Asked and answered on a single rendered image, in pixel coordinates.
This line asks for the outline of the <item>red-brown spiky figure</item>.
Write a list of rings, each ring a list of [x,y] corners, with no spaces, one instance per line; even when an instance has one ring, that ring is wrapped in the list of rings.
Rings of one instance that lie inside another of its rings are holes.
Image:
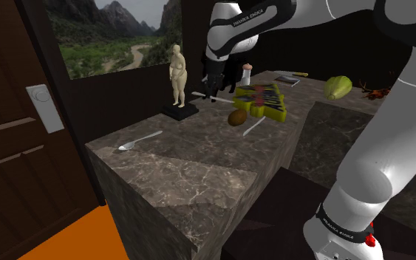
[[[366,83],[362,83],[361,81],[359,81],[359,85],[364,93],[363,98],[367,98],[369,100],[382,99],[387,96],[392,89],[392,86],[385,89],[368,89],[366,88]]]

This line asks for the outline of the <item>dark flat book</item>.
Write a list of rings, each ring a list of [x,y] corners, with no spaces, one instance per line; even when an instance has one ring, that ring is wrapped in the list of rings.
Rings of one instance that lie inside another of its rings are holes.
[[[278,76],[275,81],[278,81],[280,83],[286,83],[288,85],[290,85],[291,87],[295,86],[297,83],[300,82],[300,80],[298,78],[292,78],[290,76],[287,75],[281,75]]]

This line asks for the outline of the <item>brown egg-shaped fruit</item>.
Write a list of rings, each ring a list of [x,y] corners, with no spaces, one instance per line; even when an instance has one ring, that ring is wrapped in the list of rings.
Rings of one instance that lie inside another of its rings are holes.
[[[248,118],[248,113],[244,109],[236,109],[228,115],[228,124],[230,126],[240,126]]]

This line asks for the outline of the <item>green oval fruit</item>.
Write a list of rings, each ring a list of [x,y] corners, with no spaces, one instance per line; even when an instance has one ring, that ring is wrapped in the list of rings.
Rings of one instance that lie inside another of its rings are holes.
[[[347,76],[331,77],[324,85],[324,96],[328,100],[341,99],[352,90],[352,81]]]

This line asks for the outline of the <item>dark brown wooden door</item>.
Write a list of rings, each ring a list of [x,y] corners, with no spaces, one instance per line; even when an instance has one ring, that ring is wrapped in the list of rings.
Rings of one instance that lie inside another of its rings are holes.
[[[27,88],[47,84],[16,0],[0,0],[0,260],[18,260],[98,199],[67,129],[48,132]]]

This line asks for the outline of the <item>white knife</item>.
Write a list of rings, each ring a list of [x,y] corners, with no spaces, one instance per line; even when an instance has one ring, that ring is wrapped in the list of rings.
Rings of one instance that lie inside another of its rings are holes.
[[[265,119],[266,119],[265,116],[262,117],[260,120],[258,120],[256,123],[254,123],[250,128],[248,128],[246,131],[244,131],[242,136],[245,137],[251,130],[253,130],[255,127],[257,127]]]

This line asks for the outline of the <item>white fork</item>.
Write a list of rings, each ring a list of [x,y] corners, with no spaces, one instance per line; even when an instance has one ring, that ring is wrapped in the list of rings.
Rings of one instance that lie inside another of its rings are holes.
[[[232,101],[232,100],[226,100],[226,99],[220,98],[220,97],[214,97],[214,96],[209,96],[208,97],[207,95],[205,95],[203,93],[200,93],[200,92],[192,92],[191,94],[196,95],[196,96],[200,96],[202,98],[209,98],[211,100],[218,100],[218,101],[225,102],[225,103],[234,103],[234,101]]]

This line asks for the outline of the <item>window with mountain landscape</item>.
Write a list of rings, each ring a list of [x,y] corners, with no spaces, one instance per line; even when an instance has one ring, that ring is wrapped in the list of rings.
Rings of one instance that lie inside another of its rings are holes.
[[[43,0],[71,79],[165,64],[182,44],[181,0]]]

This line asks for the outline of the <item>dark robot stand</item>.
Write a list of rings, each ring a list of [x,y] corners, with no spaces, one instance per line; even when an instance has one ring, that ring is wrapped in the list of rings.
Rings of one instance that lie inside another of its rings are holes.
[[[328,192],[280,168],[224,244],[220,260],[316,260],[302,228]],[[374,230],[385,260],[416,260],[416,230],[382,214]]]

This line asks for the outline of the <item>beige human figure statue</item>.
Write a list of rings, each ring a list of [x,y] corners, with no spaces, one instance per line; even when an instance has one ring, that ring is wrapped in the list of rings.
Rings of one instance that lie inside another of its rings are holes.
[[[171,63],[169,67],[169,79],[173,88],[174,102],[171,105],[164,105],[162,113],[178,121],[196,114],[199,109],[191,104],[186,103],[185,85],[188,73],[185,65],[185,58],[181,53],[180,45],[175,44],[172,47]]]

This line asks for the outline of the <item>silver spoon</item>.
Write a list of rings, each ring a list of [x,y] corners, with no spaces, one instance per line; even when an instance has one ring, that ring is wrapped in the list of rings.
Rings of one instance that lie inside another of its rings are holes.
[[[134,146],[135,146],[135,144],[136,144],[137,142],[139,142],[139,141],[141,141],[141,140],[145,140],[145,139],[151,138],[151,137],[155,137],[155,136],[157,136],[157,135],[159,135],[159,134],[162,134],[162,133],[163,133],[162,131],[156,131],[156,132],[154,132],[154,133],[152,133],[152,134],[148,134],[148,135],[146,135],[145,137],[138,138],[138,139],[136,139],[136,140],[133,140],[133,141],[131,141],[131,142],[128,142],[128,143],[125,143],[125,144],[123,144],[123,145],[119,146],[118,150],[119,150],[119,151],[128,151],[128,150],[130,150],[130,149],[134,148]]]

